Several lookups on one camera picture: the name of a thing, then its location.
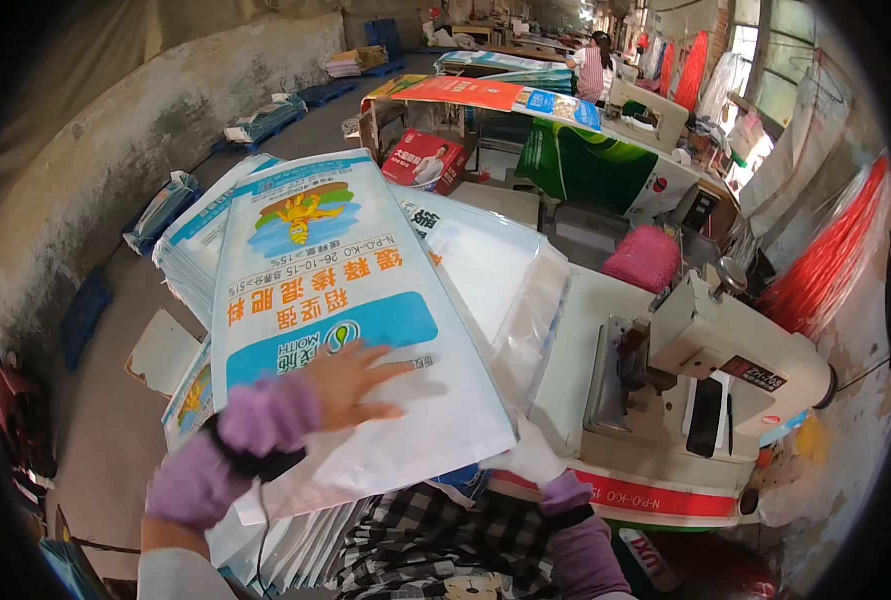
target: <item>sewing machine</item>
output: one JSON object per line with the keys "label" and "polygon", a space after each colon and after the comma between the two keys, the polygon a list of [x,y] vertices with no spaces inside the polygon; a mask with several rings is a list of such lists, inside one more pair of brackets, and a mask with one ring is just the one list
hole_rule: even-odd
{"label": "sewing machine", "polygon": [[[718,284],[690,270],[648,312],[601,326],[583,463],[689,489],[741,490],[762,434],[831,402],[835,371],[812,342],[728,294],[744,291],[742,270],[724,258],[710,279]],[[748,496],[743,514],[757,502]]]}
{"label": "sewing machine", "polygon": [[[638,102],[646,108],[643,116],[648,122],[635,117],[622,117],[626,102]],[[643,141],[662,152],[671,152],[679,142],[682,128],[688,119],[688,110],[658,94],[622,80],[612,79],[608,91],[606,113],[612,118],[611,126],[628,138]]]}

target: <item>sewing machine label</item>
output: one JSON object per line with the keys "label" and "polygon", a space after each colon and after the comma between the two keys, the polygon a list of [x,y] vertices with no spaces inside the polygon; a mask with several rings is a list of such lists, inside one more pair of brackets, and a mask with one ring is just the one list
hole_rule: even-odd
{"label": "sewing machine label", "polygon": [[766,392],[774,392],[788,381],[767,368],[758,366],[748,358],[742,358],[739,355],[728,359],[728,362],[722,366],[721,371],[736,378],[744,379],[756,388],[761,388]]}

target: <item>purple knit sleeve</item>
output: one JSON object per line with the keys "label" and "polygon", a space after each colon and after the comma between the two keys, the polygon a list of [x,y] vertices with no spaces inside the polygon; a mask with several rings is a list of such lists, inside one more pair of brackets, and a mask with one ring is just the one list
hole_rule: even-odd
{"label": "purple knit sleeve", "polygon": [[[542,511],[558,515],[588,504],[592,486],[580,482],[571,471],[542,488]],[[603,594],[631,589],[611,547],[608,525],[597,516],[552,534],[552,576],[564,600],[593,600]]]}
{"label": "purple knit sleeve", "polygon": [[[219,421],[219,435],[233,450],[266,456],[271,450],[292,452],[317,431],[321,414],[301,371],[236,386]],[[146,515],[181,523],[199,532],[215,527],[252,482],[231,465],[199,432],[153,475],[146,493]]]}

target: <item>white glove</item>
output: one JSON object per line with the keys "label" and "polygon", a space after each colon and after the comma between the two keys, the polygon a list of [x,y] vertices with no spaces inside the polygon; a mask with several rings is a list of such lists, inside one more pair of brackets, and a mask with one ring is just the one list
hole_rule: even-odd
{"label": "white glove", "polygon": [[565,473],[565,462],[549,448],[537,425],[518,414],[518,445],[479,462],[482,469],[503,469],[531,481],[540,488]]}

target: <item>concrete floor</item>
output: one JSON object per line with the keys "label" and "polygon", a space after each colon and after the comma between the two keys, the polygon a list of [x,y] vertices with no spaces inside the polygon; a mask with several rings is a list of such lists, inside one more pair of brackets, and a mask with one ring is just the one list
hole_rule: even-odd
{"label": "concrete floor", "polygon": [[[405,70],[393,75],[431,73],[434,60],[434,55],[411,54]],[[361,79],[357,90],[312,108],[303,120],[265,142],[262,152],[298,159],[347,149],[341,122],[358,114],[362,97],[387,79]],[[193,174],[207,188],[244,156],[240,151],[212,155]],[[167,401],[128,375],[124,365],[159,308],[199,339],[205,328],[162,284],[162,273],[151,260],[125,244],[105,265],[105,276],[114,301],[85,347],[78,371],[68,372],[61,360],[52,370],[59,470],[47,516],[52,524],[55,506],[61,505],[75,536],[138,548],[146,485],[166,453],[160,419]],[[136,555],[86,553],[100,576],[135,579]]]}

